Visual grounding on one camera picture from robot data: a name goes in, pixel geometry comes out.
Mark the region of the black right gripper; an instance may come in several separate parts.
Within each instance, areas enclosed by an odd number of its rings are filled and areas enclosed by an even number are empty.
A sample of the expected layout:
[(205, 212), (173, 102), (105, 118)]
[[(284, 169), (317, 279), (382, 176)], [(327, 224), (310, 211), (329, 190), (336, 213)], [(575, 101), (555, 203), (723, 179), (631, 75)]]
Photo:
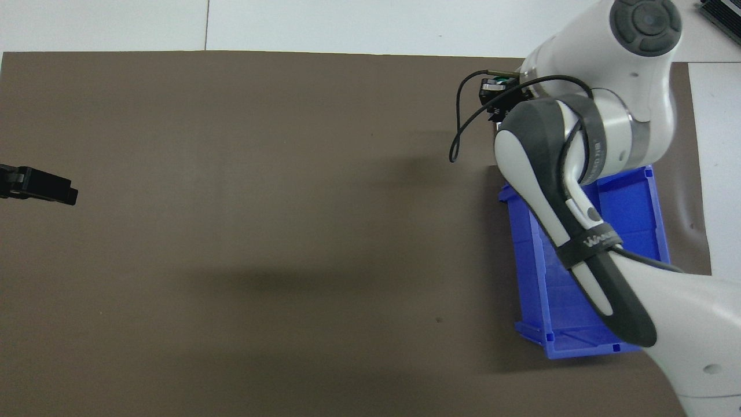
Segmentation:
[[(503, 93), (507, 92), (505, 102), (497, 103)], [(518, 83), (507, 84), (505, 81), (481, 81), (479, 87), (479, 102), (486, 105), (492, 100), (493, 105), (489, 106), (489, 122), (500, 123), (505, 117), (519, 104), (537, 98), (530, 86), (522, 86)]]

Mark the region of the blue plastic storage bin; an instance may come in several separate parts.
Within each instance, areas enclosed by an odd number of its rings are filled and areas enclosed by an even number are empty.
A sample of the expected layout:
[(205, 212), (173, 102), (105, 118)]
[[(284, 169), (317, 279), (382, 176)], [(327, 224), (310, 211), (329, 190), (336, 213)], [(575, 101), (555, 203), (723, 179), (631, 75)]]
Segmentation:
[[(651, 166), (601, 178), (584, 190), (628, 251), (670, 263)], [(517, 332), (542, 346), (551, 360), (638, 351), (601, 322), (514, 189), (505, 184), (498, 198), (507, 205), (515, 251), (522, 314)]]

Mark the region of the brown table mat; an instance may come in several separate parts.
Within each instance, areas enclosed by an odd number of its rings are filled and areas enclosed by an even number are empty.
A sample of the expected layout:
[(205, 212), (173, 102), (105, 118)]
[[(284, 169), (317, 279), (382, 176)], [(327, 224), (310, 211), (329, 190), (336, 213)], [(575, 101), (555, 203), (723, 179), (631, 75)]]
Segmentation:
[(643, 353), (547, 359), (493, 128), (519, 58), (5, 53), (0, 417), (685, 417)]

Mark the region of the dark grey device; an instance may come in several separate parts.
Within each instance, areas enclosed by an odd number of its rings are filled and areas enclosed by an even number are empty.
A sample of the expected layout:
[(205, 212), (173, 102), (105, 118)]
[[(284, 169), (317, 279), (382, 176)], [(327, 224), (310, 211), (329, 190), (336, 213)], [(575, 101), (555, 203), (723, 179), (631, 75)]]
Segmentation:
[(741, 0), (700, 0), (699, 13), (723, 31), (741, 36)]

